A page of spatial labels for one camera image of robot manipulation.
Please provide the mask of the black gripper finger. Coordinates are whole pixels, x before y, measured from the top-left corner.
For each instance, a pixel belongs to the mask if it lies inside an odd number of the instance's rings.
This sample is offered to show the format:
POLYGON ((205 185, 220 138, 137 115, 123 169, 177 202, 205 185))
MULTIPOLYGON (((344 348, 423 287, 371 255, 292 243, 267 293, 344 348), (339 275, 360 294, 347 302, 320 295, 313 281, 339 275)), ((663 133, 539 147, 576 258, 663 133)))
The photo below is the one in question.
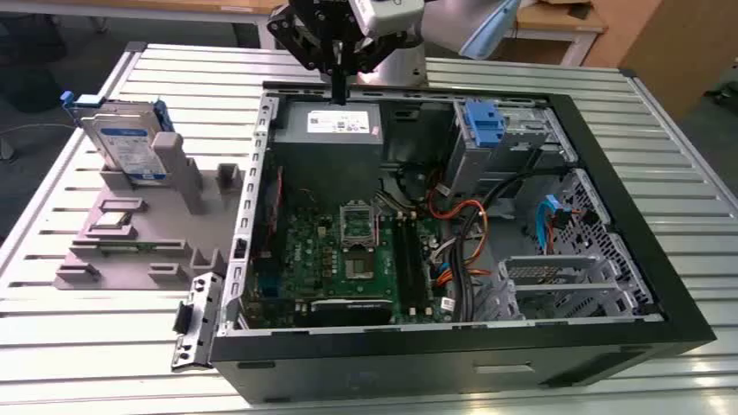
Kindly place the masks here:
POLYGON ((363 83, 416 86, 420 83, 420 39, 416 36, 384 35, 376 40, 340 41, 341 104, 349 97, 352 78, 367 77, 363 83))
POLYGON ((267 30, 299 63, 316 70, 331 84, 331 103, 341 104, 341 67, 335 41, 320 41, 293 14, 292 8, 275 8, 267 20, 267 30))

